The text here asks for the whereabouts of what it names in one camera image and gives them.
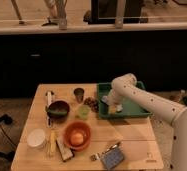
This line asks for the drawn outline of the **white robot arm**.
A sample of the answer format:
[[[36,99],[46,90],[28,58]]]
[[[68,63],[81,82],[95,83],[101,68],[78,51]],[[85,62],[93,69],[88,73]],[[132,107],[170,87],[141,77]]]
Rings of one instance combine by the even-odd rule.
[[[114,78],[108,94],[109,104],[120,104],[129,98],[171,125],[174,129],[171,171],[187,171],[187,106],[139,89],[136,83],[132,73]]]

